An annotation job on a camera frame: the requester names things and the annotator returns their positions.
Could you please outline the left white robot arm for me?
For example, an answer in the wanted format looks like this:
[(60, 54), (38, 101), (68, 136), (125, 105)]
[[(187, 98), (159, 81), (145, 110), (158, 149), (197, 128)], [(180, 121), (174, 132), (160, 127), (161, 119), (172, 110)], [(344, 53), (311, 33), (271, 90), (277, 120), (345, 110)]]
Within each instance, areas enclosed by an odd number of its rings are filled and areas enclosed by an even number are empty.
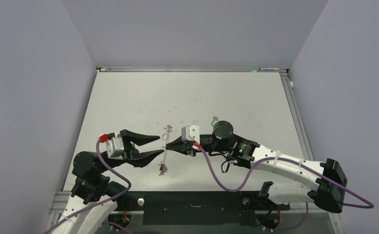
[(114, 168), (129, 164), (143, 168), (163, 150), (140, 152), (136, 147), (159, 140), (160, 136), (121, 130), (98, 137), (94, 152), (79, 152), (73, 160), (76, 177), (67, 204), (47, 234), (93, 234), (116, 210), (126, 207), (131, 181)]

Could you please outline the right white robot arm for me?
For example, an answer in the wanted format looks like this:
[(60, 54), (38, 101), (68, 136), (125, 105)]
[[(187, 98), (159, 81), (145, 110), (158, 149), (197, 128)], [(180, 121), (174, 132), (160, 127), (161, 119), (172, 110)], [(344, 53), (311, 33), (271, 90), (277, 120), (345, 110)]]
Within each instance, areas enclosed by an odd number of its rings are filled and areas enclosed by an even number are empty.
[(211, 134), (200, 134), (199, 126), (185, 126), (166, 149), (189, 156), (197, 152), (223, 154), (229, 164), (248, 169), (247, 178), (253, 170), (262, 170), (291, 179), (291, 183), (263, 184), (258, 202), (265, 209), (306, 202), (327, 212), (342, 212), (347, 177), (338, 161), (308, 161), (271, 150), (236, 135), (233, 125), (225, 120), (214, 120), (212, 127)]

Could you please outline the metal crescent keyring plate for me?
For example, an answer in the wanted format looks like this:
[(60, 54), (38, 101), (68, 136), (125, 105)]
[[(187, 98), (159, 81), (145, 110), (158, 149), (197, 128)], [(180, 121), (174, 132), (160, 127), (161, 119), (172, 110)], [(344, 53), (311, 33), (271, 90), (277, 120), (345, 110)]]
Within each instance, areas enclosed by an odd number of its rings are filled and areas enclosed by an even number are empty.
[(164, 149), (164, 154), (163, 154), (163, 159), (159, 163), (159, 176), (163, 176), (167, 173), (167, 165), (166, 165), (166, 160), (167, 160), (167, 150), (166, 150), (166, 145), (169, 143), (169, 138), (170, 138), (170, 133), (172, 132), (173, 127), (170, 124), (167, 124), (164, 127), (165, 133), (162, 135), (162, 140), (165, 141), (165, 144), (163, 146)]

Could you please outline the green tagged key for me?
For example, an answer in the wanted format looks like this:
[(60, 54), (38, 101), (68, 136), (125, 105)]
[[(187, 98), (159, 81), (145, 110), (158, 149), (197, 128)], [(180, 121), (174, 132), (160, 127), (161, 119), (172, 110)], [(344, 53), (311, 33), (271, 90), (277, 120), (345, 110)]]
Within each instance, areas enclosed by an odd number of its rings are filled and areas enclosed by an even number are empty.
[(214, 127), (218, 121), (219, 121), (219, 118), (217, 116), (213, 116), (213, 120), (211, 122), (211, 126)]

